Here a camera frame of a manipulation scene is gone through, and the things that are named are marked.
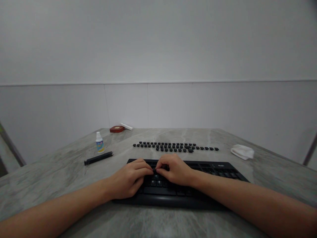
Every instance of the white tissue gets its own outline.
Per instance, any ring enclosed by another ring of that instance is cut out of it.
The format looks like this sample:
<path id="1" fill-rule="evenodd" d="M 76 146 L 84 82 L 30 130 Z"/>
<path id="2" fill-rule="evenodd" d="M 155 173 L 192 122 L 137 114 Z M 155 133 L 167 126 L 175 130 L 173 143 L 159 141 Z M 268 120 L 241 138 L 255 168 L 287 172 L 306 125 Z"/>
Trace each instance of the white tissue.
<path id="1" fill-rule="evenodd" d="M 231 153 L 243 160 L 253 159 L 254 150 L 244 145 L 234 145 Z"/>

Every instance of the person's left hand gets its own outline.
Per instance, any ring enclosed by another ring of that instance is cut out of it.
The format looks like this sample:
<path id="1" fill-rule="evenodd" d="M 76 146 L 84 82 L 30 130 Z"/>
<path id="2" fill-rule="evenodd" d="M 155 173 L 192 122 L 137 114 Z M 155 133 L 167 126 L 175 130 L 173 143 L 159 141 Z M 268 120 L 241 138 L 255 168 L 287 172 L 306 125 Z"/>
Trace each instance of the person's left hand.
<path id="1" fill-rule="evenodd" d="M 132 197 L 142 185 L 145 175 L 153 175 L 153 169 L 144 159 L 128 163 L 105 179 L 106 197 L 108 200 Z"/>

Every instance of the small box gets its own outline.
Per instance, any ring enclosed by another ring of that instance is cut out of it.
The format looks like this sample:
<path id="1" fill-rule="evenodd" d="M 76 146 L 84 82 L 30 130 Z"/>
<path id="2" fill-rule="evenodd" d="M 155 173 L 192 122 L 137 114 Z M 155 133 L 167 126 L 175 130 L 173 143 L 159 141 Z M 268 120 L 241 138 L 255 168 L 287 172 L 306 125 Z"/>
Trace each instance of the small box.
<path id="1" fill-rule="evenodd" d="M 119 132 L 122 132 L 123 130 L 124 130 L 123 126 L 114 126 L 110 128 L 110 132 L 112 133 L 119 133 Z"/>

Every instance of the marble table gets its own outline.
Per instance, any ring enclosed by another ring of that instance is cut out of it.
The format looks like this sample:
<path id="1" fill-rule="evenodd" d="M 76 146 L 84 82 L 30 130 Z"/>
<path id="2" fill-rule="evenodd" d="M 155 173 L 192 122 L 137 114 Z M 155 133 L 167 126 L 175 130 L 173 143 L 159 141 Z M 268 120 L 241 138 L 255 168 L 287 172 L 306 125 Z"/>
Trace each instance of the marble table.
<path id="1" fill-rule="evenodd" d="M 0 178 L 0 220 L 29 207 L 112 175 L 129 158 L 159 159 L 154 148 L 132 147 L 139 141 L 193 142 L 220 151 L 178 153 L 183 160 L 227 161 L 250 182 L 317 207 L 317 172 L 220 129 L 135 129 L 113 134 L 100 130 L 106 152 L 114 156 L 84 166 L 97 155 L 95 132 Z M 255 150 L 253 160 L 230 153 L 235 144 Z M 104 204 L 61 237 L 267 237 L 233 212 Z"/>

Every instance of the hand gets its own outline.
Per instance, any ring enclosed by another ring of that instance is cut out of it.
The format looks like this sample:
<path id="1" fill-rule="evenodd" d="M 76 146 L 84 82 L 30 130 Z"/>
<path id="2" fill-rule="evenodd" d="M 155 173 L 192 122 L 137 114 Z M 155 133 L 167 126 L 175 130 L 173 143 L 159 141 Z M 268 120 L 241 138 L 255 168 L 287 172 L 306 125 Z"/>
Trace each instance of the hand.
<path id="1" fill-rule="evenodd" d="M 143 183 L 145 175 L 153 175 L 153 169 L 144 159 L 128 163 L 115 174 L 105 179 L 107 200 L 132 197 Z"/>
<path id="2" fill-rule="evenodd" d="M 169 171 L 163 169 L 164 165 L 169 166 Z M 194 170 L 178 157 L 177 154 L 162 155 L 156 165 L 156 172 L 172 183 L 182 186 L 190 186 L 194 176 Z"/>

